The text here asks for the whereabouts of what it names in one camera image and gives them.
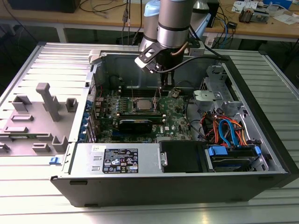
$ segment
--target side panel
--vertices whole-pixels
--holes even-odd
[[[102,207],[248,201],[283,179],[284,175],[76,180],[52,177],[51,182],[73,206]]]
[[[232,83],[234,84],[234,86],[237,86],[237,88],[239,89],[244,101],[250,108],[253,117],[256,119],[256,122],[261,128],[272,150],[277,156],[280,164],[282,165],[284,170],[289,173],[288,177],[276,187],[283,187],[289,184],[290,182],[296,180],[299,177],[298,167],[296,166],[295,162],[293,161],[290,154],[286,150],[285,146],[283,145],[279,136],[277,135],[271,123],[267,119],[266,115],[262,111],[262,108],[256,101],[249,87],[245,83],[243,77],[239,73],[238,69],[236,68],[232,60],[226,62],[225,65],[227,66],[230,75],[232,77],[231,80]]]

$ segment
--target table leg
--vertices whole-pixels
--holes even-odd
[[[58,34],[58,37],[59,37],[59,41],[61,43],[67,43],[68,39],[67,39],[66,31],[63,28],[63,26],[57,26],[56,30],[57,30],[57,34]]]

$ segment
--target green motherboard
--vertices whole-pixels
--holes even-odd
[[[191,140],[190,127],[184,117],[183,96],[168,96],[157,98],[154,109],[153,98],[120,97],[117,94],[107,94],[101,99],[97,112],[99,131],[98,143],[157,143],[161,140]],[[120,118],[150,120],[150,133],[120,133],[118,124]]]

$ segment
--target blue clip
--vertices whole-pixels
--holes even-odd
[[[80,131],[81,131],[81,132],[83,132],[83,131],[85,131],[85,130],[86,130],[86,126],[81,126],[81,127],[80,127]]]
[[[84,113],[83,113],[83,118],[88,118],[88,117],[89,117],[89,114],[86,113],[86,112],[84,112]]]
[[[227,155],[228,152],[224,146],[211,146],[208,149],[209,155]]]
[[[82,119],[82,124],[86,125],[88,123],[88,120]]]
[[[235,146],[239,146],[239,141],[238,139],[236,138],[235,136],[235,129],[234,129],[234,126],[233,124],[227,120],[227,119],[223,119],[222,121],[219,122],[219,135],[220,137],[227,143],[228,147],[230,147],[230,143],[229,141],[223,136],[223,133],[222,133],[222,124],[223,122],[227,122],[228,123],[228,126],[230,128],[230,133],[232,135],[232,140],[233,140],[233,143]]]
[[[262,154],[262,151],[261,151],[261,149],[260,149],[259,146],[255,146],[254,149],[256,150],[256,154],[257,155],[261,155]]]
[[[60,165],[60,158],[58,157],[52,157],[50,162],[49,162],[50,165]]]
[[[87,101],[86,101],[86,105],[88,105],[88,106],[92,106],[92,105],[93,105],[93,103],[92,103],[92,101],[90,101],[90,100],[87,100]]]
[[[86,135],[83,134],[83,133],[80,133],[78,137],[79,137],[80,139],[85,139]]]

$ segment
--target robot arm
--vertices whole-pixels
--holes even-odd
[[[140,68],[168,70],[183,61],[190,23],[199,36],[210,18],[204,0],[152,0],[145,7]]]

